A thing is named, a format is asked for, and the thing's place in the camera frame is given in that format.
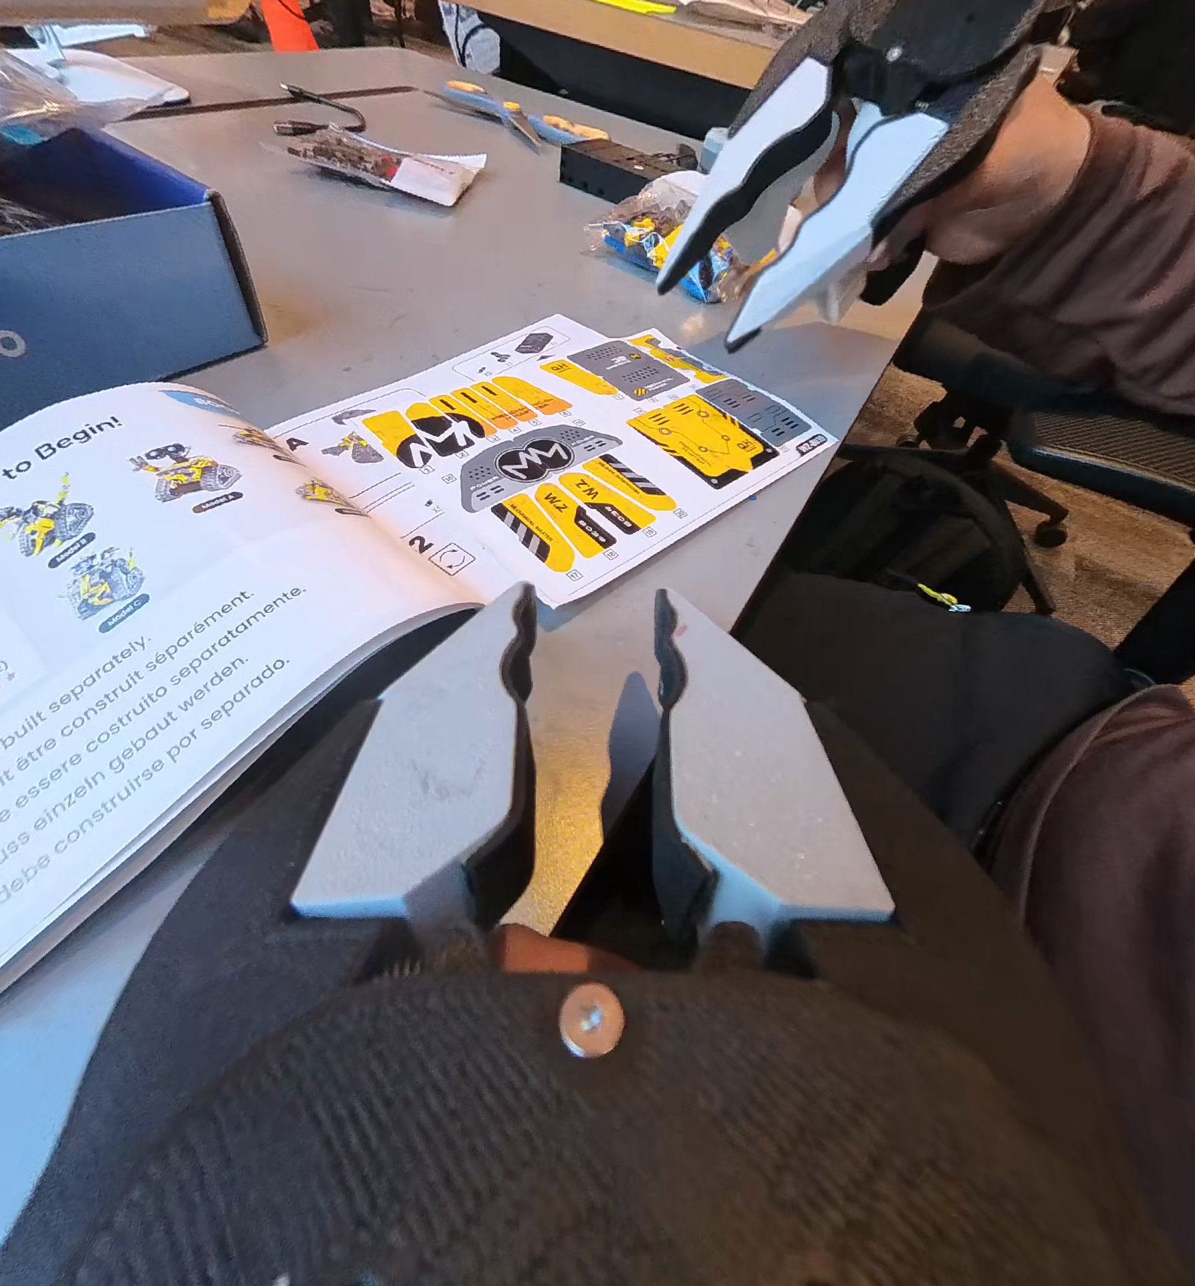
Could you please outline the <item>person's right forearm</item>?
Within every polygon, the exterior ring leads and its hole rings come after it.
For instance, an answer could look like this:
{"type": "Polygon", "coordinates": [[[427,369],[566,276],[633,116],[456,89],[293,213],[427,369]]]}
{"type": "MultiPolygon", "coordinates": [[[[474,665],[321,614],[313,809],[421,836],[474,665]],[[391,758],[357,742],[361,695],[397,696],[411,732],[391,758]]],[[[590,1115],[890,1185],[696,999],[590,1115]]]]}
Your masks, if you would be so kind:
{"type": "Polygon", "coordinates": [[[1042,230],[942,265],[925,306],[1042,375],[1195,422],[1195,152],[1088,115],[1087,158],[1042,230]]]}

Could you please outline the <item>black battery box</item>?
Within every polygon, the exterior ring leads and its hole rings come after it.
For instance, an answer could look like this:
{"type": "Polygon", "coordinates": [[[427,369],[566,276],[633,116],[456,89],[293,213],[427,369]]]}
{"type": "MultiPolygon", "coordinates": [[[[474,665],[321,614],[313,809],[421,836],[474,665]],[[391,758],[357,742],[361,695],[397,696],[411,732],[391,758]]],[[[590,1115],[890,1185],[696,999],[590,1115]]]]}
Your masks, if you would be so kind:
{"type": "Polygon", "coordinates": [[[585,138],[562,144],[558,180],[618,205],[658,179],[699,171],[700,160],[685,142],[675,151],[644,152],[610,138],[585,138]]]}

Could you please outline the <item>orange cone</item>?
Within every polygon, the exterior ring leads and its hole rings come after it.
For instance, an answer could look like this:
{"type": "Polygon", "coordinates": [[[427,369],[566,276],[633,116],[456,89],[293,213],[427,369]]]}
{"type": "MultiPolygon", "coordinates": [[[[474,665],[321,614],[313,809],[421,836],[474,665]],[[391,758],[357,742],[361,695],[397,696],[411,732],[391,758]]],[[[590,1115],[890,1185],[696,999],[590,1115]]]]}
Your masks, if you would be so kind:
{"type": "Polygon", "coordinates": [[[263,0],[253,5],[261,12],[277,53],[315,53],[321,49],[301,1],[263,0]]]}

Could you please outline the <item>small clear bag of parts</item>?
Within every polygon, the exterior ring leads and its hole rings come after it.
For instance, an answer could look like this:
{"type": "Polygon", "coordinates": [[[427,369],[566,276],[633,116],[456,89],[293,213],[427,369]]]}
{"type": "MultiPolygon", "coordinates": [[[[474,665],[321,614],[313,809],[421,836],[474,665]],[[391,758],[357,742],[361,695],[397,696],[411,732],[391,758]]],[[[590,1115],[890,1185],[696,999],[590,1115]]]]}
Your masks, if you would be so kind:
{"type": "Polygon", "coordinates": [[[831,322],[863,298],[886,197],[849,172],[826,201],[796,197],[803,174],[723,197],[721,167],[656,179],[587,227],[591,249],[652,276],[685,268],[700,302],[735,304],[728,345],[740,347],[800,304],[831,322]]]}

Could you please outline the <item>black office chair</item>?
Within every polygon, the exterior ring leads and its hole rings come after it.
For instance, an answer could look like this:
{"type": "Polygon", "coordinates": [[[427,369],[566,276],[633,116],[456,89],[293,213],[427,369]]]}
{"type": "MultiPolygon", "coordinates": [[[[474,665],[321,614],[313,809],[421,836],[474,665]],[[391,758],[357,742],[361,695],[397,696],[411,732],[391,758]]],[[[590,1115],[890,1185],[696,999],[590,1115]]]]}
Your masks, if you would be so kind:
{"type": "MultiPolygon", "coordinates": [[[[963,454],[988,468],[1001,498],[1044,517],[1036,545],[1066,543],[1070,510],[1007,471],[997,462],[1003,451],[1022,470],[1176,522],[1195,545],[1195,422],[1047,377],[928,310],[893,361],[945,391],[917,418],[912,444],[963,454]]],[[[1195,676],[1195,557],[1117,655],[1154,683],[1195,676]]]]}

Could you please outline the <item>clear bag of yellow parts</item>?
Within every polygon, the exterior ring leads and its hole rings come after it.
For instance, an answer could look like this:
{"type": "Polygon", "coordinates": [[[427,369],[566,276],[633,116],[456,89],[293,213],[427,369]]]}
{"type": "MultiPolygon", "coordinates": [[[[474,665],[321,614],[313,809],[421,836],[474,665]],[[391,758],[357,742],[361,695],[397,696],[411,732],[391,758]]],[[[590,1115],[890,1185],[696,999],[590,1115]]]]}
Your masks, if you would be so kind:
{"type": "Polygon", "coordinates": [[[109,214],[86,134],[108,120],[108,104],[85,101],[0,44],[0,238],[109,214]]]}

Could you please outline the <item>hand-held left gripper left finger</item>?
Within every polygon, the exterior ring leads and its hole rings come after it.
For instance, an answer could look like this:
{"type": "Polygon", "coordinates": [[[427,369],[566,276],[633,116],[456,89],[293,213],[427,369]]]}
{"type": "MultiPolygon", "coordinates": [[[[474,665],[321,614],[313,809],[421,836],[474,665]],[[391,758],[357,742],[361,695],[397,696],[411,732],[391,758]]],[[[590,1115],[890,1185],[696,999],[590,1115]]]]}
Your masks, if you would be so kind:
{"type": "Polygon", "coordinates": [[[538,598],[512,585],[396,680],[290,904],[303,919],[491,929],[535,869],[526,704],[538,598]]]}

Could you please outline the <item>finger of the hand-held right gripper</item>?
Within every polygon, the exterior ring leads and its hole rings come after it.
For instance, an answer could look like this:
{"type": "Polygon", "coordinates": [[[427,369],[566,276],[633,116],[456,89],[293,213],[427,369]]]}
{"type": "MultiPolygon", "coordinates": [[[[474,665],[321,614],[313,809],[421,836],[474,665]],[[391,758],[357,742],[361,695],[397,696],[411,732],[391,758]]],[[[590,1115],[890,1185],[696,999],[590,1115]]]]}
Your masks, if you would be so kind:
{"type": "Polygon", "coordinates": [[[780,253],[756,272],[725,336],[728,351],[747,345],[803,300],[831,324],[845,317],[865,292],[885,209],[946,131],[942,119],[922,111],[885,116],[875,104],[862,104],[838,188],[800,218],[780,253]]]}
{"type": "Polygon", "coordinates": [[[658,293],[672,292],[774,183],[818,151],[834,97],[834,64],[806,57],[735,127],[658,272],[658,293]]]}

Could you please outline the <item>person's right hand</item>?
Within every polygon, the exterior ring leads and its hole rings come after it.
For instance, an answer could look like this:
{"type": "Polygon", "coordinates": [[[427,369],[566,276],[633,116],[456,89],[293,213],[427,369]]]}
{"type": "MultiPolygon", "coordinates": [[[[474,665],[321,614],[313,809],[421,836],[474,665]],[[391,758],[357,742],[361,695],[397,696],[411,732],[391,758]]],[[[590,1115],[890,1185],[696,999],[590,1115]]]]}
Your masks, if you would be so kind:
{"type": "Polygon", "coordinates": [[[1043,225],[1072,188],[1088,155],[1088,115],[1038,76],[1016,100],[984,159],[957,183],[909,210],[889,251],[924,241],[945,264],[989,262],[1043,225]]]}

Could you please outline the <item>blue and yellow tool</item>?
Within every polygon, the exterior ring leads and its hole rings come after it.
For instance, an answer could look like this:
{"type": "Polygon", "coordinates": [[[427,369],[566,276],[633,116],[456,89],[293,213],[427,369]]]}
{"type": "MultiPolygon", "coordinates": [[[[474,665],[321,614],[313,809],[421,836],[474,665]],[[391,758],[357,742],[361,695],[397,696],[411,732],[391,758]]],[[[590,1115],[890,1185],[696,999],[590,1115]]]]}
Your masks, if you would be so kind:
{"type": "Polygon", "coordinates": [[[545,146],[566,147],[575,143],[608,142],[610,139],[610,134],[597,126],[574,122],[554,113],[530,112],[522,103],[500,99],[472,81],[448,80],[443,96],[463,109],[492,120],[500,120],[537,150],[545,146]]]}

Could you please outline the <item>clear bag of dark parts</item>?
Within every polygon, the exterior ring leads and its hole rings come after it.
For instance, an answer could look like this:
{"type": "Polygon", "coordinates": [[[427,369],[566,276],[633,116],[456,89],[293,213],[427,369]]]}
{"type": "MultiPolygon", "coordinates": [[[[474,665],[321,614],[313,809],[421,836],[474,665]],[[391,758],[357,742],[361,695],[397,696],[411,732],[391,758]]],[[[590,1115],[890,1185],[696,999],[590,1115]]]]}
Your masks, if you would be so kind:
{"type": "Polygon", "coordinates": [[[318,126],[306,135],[278,136],[263,150],[324,175],[441,209],[456,206],[490,163],[487,152],[411,151],[337,124],[318,126]]]}

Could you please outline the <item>blue cardboard kit box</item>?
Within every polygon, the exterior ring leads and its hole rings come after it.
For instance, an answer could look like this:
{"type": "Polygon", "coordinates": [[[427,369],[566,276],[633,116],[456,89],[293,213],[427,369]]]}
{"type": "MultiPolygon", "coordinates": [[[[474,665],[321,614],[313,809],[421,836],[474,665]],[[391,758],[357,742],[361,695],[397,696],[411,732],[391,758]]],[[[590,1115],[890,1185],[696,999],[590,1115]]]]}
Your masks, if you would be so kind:
{"type": "Polygon", "coordinates": [[[0,430],[267,344],[223,197],[180,170],[74,128],[2,159],[0,197],[52,219],[0,234],[0,430]]]}

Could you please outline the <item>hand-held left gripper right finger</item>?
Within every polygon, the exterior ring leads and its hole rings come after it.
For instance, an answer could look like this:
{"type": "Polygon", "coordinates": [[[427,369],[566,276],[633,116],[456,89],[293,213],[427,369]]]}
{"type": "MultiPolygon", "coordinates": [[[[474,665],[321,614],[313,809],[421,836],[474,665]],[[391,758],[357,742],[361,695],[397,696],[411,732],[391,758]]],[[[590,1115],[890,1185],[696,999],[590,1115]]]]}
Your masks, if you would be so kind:
{"type": "Polygon", "coordinates": [[[740,924],[886,924],[896,901],[798,688],[658,589],[652,873],[676,940],[740,924]]]}

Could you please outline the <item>yellow grey sticker sheet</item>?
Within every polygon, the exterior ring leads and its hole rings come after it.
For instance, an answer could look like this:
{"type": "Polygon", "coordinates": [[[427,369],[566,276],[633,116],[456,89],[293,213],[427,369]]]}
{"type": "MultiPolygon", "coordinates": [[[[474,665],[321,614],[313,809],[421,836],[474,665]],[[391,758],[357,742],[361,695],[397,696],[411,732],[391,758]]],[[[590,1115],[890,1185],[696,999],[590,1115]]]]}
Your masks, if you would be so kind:
{"type": "Polygon", "coordinates": [[[577,602],[839,440],[658,329],[562,314],[368,393],[349,426],[391,471],[361,493],[427,564],[490,600],[577,602]]]}

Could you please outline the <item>grey background table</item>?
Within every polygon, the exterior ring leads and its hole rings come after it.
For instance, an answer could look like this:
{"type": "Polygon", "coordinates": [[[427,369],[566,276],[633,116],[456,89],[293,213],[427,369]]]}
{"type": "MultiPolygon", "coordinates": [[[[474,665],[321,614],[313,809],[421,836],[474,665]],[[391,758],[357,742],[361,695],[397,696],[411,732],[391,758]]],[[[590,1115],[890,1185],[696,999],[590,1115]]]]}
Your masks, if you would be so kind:
{"type": "Polygon", "coordinates": [[[511,81],[703,139],[731,124],[788,28],[705,10],[642,12],[614,2],[484,1],[511,81]]]}

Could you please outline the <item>white instruction booklet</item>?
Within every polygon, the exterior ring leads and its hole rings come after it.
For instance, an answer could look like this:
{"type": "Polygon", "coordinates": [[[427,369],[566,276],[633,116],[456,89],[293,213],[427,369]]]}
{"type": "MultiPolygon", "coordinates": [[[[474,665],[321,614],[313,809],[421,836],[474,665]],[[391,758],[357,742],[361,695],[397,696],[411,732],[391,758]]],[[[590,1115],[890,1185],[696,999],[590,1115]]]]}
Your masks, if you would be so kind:
{"type": "Polygon", "coordinates": [[[353,498],[386,451],[291,446],[143,381],[0,431],[0,994],[302,714],[482,586],[353,498]]]}

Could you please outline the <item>white printed cloth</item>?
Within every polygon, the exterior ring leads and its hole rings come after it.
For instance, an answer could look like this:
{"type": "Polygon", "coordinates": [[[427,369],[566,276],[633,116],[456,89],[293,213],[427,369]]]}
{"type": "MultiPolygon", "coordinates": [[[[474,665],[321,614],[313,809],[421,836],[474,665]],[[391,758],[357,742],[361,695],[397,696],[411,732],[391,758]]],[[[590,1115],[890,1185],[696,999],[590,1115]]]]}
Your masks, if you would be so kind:
{"type": "Polygon", "coordinates": [[[503,63],[499,32],[484,21],[476,8],[440,1],[439,9],[456,63],[479,75],[498,76],[503,63]]]}

